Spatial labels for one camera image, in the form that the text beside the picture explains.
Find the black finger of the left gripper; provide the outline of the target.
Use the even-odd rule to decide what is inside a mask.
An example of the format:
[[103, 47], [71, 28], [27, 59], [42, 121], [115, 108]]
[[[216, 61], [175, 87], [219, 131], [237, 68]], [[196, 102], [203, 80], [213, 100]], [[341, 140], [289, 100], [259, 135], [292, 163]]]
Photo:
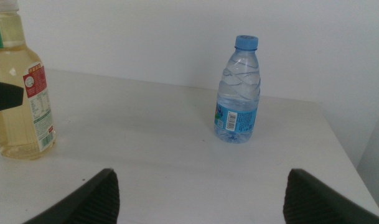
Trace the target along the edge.
[[0, 111], [23, 104], [23, 87], [0, 82]]

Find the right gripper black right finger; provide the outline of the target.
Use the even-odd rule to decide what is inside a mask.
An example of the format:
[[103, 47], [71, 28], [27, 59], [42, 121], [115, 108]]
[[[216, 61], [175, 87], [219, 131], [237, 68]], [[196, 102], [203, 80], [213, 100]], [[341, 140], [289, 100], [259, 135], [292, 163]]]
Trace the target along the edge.
[[289, 224], [379, 224], [379, 216], [303, 169], [288, 175], [283, 215]]

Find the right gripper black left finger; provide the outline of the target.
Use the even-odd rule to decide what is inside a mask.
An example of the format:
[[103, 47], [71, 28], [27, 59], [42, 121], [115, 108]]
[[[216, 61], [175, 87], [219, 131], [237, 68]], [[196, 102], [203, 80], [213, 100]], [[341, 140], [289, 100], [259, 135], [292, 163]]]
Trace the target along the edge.
[[88, 182], [25, 224], [116, 224], [120, 208], [118, 178], [103, 169]]

